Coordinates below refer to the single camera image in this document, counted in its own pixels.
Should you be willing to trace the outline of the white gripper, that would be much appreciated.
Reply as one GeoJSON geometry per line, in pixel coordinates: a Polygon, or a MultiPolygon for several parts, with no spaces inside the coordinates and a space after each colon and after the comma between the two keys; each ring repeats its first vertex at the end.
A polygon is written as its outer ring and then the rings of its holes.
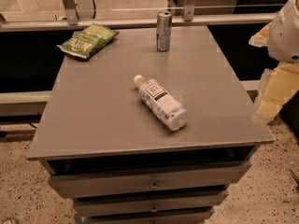
{"type": "Polygon", "coordinates": [[[265,69],[261,76],[252,119],[267,124],[299,91],[298,0],[289,0],[272,23],[249,39],[249,44],[257,48],[268,44],[269,56],[285,62],[279,63],[274,70],[265,69]]]}

